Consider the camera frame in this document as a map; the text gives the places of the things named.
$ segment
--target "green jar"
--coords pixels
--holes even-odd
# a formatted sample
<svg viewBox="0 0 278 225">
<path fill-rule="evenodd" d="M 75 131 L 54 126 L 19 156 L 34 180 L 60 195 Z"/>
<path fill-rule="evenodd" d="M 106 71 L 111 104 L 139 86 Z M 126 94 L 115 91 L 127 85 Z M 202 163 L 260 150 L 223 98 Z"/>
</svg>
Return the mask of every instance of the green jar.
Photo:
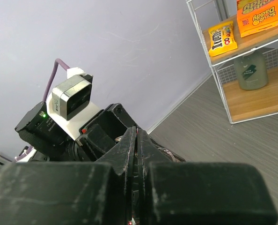
<svg viewBox="0 0 278 225">
<path fill-rule="evenodd" d="M 259 89 L 268 83 L 266 60 L 259 51 L 236 58 L 234 69 L 243 90 Z"/>
</svg>

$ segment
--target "baseboard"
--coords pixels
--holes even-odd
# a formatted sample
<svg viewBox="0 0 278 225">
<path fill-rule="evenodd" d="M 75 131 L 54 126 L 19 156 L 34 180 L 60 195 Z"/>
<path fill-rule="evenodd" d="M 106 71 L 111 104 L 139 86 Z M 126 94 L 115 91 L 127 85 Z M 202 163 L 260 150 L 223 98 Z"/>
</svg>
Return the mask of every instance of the baseboard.
<svg viewBox="0 0 278 225">
<path fill-rule="evenodd" d="M 184 101 L 187 100 L 187 98 L 189 98 L 201 85 L 204 84 L 204 82 L 206 82 L 210 77 L 212 76 L 212 74 L 209 74 L 208 76 L 206 76 L 202 82 L 193 90 L 191 91 L 189 94 L 184 95 L 179 101 L 177 101 L 170 109 L 170 111 L 164 115 L 162 118 L 160 118 L 158 121 L 156 121 L 149 129 L 146 130 L 146 132 L 148 134 L 150 134 L 153 130 L 155 130 L 171 113 L 173 113 Z"/>
</svg>

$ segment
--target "metal rack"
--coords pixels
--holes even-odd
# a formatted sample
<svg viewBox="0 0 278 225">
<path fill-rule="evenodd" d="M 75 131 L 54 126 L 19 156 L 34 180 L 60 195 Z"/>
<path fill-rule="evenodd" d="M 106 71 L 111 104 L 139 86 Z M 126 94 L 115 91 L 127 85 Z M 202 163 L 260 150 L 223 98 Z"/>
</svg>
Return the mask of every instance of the metal rack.
<svg viewBox="0 0 278 225">
<path fill-rule="evenodd" d="M 226 84 L 226 83 L 234 82 L 234 81 L 236 81 L 237 78 L 236 78 L 236 74 L 235 74 L 235 71 L 234 71 L 234 66 L 233 65 L 229 65 L 229 63 L 228 63 L 228 66 L 224 67 L 224 64 L 226 62 L 229 62 L 229 61 L 237 58 L 237 57 L 243 56 L 243 55 L 248 54 L 250 52 L 253 52 L 253 51 L 257 50 L 257 49 L 261 49 L 261 48 L 263 48 L 265 46 L 268 46 L 268 45 L 270 45 L 272 43 L 278 42 L 278 38 L 274 39 L 274 40 L 272 40 L 270 42 L 267 42 L 265 44 L 259 45 L 257 47 L 248 49 L 244 53 L 240 53 L 238 55 L 229 57 L 228 59 L 225 59 L 225 60 L 220 61 L 218 63 L 212 63 L 211 58 L 210 58 L 210 56 L 208 54 L 208 49 L 207 49 L 205 37 L 203 35 L 203 31 L 202 31 L 202 29 L 201 29 L 201 27 L 199 25 L 199 22 L 198 22 L 196 11 L 199 10 L 200 8 L 204 7 L 205 5 L 213 2 L 213 1 L 214 0 L 210 0 L 209 2 L 203 4 L 203 5 L 199 6 L 199 7 L 194 7 L 194 4 L 193 4 L 194 0 L 186 0 L 186 3 L 187 3 L 187 6 L 189 8 L 191 17 L 193 19 L 195 28 L 197 30 L 197 33 L 198 33 L 201 45 L 202 45 L 203 50 L 205 52 L 205 56 L 206 56 L 206 59 L 208 61 L 209 67 L 211 69 L 212 75 L 214 77 L 215 83 L 217 85 L 217 88 L 218 88 L 220 97 L 222 99 L 224 108 L 225 108 L 225 110 L 227 112 L 227 116 L 228 116 L 229 122 L 231 124 L 235 124 L 235 123 L 240 123 L 240 122 L 244 122 L 244 121 L 248 121 L 248 120 L 254 120 L 254 119 L 258 119 L 258 118 L 262 118 L 262 117 L 278 114 L 278 112 L 273 112 L 273 113 L 268 113 L 268 114 L 265 114 L 265 115 L 258 115 L 258 116 L 252 117 L 252 118 L 247 118 L 247 119 L 244 119 L 244 120 L 234 121 L 232 119 L 232 115 L 231 115 L 230 109 L 228 107 L 228 102 L 227 102 L 227 98 L 226 98 L 226 95 L 225 95 L 225 92 L 224 92 L 224 89 L 223 89 L 223 85 Z M 268 69 L 274 68 L 274 67 L 278 66 L 278 48 L 277 49 L 269 50 L 267 52 L 264 52 L 263 54 L 264 54 L 264 56 L 266 58 L 266 64 L 267 64 L 267 68 Z"/>
</svg>

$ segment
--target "qr code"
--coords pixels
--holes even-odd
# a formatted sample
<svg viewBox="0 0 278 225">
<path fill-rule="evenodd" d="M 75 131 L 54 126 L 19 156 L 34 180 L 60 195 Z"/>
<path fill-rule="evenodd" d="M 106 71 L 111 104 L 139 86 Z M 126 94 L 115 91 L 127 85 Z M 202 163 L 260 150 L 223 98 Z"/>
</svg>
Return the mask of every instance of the qr code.
<svg viewBox="0 0 278 225">
<path fill-rule="evenodd" d="M 248 25 L 249 24 L 249 20 L 243 20 L 243 26 Z"/>
</svg>

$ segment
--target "wire mesh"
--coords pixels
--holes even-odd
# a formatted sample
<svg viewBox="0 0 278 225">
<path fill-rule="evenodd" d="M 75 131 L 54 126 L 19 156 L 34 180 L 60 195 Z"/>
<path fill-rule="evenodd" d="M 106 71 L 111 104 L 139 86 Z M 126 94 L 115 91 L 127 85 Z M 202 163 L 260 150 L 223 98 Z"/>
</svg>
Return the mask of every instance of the wire mesh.
<svg viewBox="0 0 278 225">
<path fill-rule="evenodd" d="M 264 52 L 263 55 L 266 59 L 267 69 L 278 67 L 278 48 Z M 237 80 L 233 64 L 219 69 L 217 73 L 222 84 Z"/>
</svg>

